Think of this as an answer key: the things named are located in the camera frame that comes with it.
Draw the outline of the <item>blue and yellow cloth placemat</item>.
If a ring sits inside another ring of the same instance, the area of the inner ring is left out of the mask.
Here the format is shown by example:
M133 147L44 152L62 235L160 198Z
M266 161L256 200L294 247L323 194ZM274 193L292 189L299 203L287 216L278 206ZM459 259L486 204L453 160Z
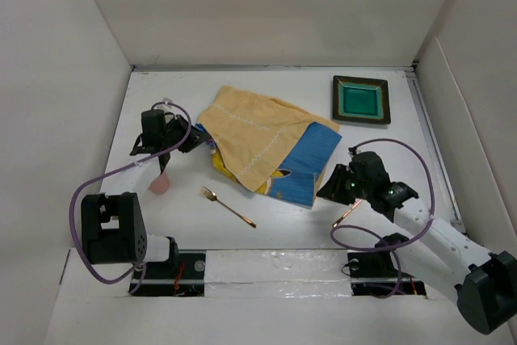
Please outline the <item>blue and yellow cloth placemat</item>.
M220 88L196 127L211 138L212 165L255 194L312 208L342 137L339 126L281 99Z

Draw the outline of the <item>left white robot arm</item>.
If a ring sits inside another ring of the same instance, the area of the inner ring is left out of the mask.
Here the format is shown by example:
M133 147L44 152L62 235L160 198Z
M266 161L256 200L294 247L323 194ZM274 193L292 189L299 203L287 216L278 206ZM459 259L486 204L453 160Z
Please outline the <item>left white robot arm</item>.
M141 113L141 133L126 166L107 173L115 180L107 191L84 196L81 202L81 247L90 264L152 263L162 277L174 276L180 266L172 237L148 234L140 197L148 190L169 188L166 166L175 150L188 153L209 139L187 113L175 115L171 101L155 103Z

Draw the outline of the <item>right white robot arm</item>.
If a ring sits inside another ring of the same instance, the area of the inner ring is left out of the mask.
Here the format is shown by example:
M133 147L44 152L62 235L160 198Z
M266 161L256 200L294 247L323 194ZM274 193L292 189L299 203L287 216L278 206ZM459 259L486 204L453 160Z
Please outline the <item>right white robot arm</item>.
M418 193L391 180L380 157L354 153L338 164L317 196L339 204L364 200L404 234L380 237L373 265L382 275L395 271L417 277L456 305L477 332L490 334L516 315L516 259L473 242L448 221L435 217Z

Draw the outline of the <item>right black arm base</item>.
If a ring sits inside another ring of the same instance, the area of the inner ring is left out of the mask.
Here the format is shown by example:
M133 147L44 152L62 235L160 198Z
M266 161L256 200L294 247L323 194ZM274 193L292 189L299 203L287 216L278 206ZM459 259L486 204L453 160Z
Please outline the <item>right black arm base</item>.
M375 247L382 246L382 242L392 245L409 240L401 234L395 233L382 238ZM350 277L351 293L354 297L371 296L384 298L396 286L398 273L393 265L393 256L387 252L356 252L347 253L348 263L342 267L342 273ZM402 272L401 283L394 296L427 296L425 285L409 274Z

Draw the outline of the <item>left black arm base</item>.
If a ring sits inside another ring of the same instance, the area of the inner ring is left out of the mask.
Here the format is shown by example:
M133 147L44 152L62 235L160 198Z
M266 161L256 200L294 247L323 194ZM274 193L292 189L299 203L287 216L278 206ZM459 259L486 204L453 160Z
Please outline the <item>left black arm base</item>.
M142 272L132 274L128 291L139 285L131 296L203 297L206 258L206 250L180 250L172 262L148 263L140 283Z

